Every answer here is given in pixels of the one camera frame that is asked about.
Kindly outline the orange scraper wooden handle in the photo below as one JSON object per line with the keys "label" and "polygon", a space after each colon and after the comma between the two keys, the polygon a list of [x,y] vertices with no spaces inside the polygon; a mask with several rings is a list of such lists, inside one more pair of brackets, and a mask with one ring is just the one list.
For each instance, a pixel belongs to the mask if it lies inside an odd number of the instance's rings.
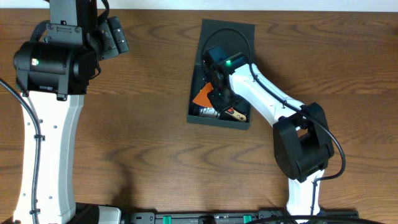
{"label": "orange scraper wooden handle", "polygon": [[[194,104],[198,105],[199,107],[210,107],[213,108],[209,98],[207,97],[207,94],[213,89],[211,83],[206,83],[205,86],[199,91],[199,93],[194,97],[193,102]],[[224,112],[224,114],[228,114],[232,118],[234,118],[237,121],[240,122],[246,122],[247,117],[246,115],[238,112],[237,110],[234,109],[234,114],[229,114],[227,110]]]}

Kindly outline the blue screwdriver bit case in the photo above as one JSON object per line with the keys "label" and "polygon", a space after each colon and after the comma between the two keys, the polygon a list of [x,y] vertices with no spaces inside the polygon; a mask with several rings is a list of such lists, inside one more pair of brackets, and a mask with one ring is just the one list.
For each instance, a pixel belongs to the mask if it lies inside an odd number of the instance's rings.
{"label": "blue screwdriver bit case", "polygon": [[199,107],[199,116],[204,118],[219,119],[220,114],[214,108]]}

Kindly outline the dark green box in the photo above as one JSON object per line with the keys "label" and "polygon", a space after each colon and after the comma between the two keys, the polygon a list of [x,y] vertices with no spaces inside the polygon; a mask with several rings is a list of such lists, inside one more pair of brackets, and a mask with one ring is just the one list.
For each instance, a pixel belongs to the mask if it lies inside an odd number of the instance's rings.
{"label": "dark green box", "polygon": [[201,23],[201,32],[197,47],[194,70],[192,76],[192,84],[190,89],[190,97],[188,101],[187,122],[195,124],[204,124],[209,126],[218,126],[223,128],[247,130],[251,126],[250,115],[251,106],[246,115],[247,121],[240,122],[221,113],[219,119],[204,118],[199,116],[199,106],[194,104],[193,99],[199,91],[208,83],[208,79],[201,67],[201,50],[205,45],[207,49],[214,45],[222,46],[227,56],[230,57],[236,53],[242,52],[245,55],[250,54],[252,59],[254,56],[254,24],[243,24],[238,22],[216,21],[211,19],[203,19]]}

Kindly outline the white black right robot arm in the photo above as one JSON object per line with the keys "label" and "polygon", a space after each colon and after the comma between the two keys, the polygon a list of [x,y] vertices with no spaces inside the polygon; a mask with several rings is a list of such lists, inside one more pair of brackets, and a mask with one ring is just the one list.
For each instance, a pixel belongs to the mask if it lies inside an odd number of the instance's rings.
{"label": "white black right robot arm", "polygon": [[274,157],[289,179],[288,213],[318,215],[320,181],[336,146],[323,108],[286,95],[243,53],[227,57],[206,51],[202,63],[212,86],[208,99],[217,112],[245,100],[271,125]]}

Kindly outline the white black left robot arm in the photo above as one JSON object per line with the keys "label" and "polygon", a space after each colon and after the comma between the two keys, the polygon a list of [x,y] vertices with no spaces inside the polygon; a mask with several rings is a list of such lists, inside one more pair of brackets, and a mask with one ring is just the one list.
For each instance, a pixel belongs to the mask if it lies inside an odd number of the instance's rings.
{"label": "white black left robot arm", "polygon": [[76,129],[88,85],[100,61],[129,51],[118,17],[89,0],[50,1],[50,19],[39,23],[14,55],[17,99],[23,107],[24,158],[14,223],[119,223],[121,211],[75,202]]}

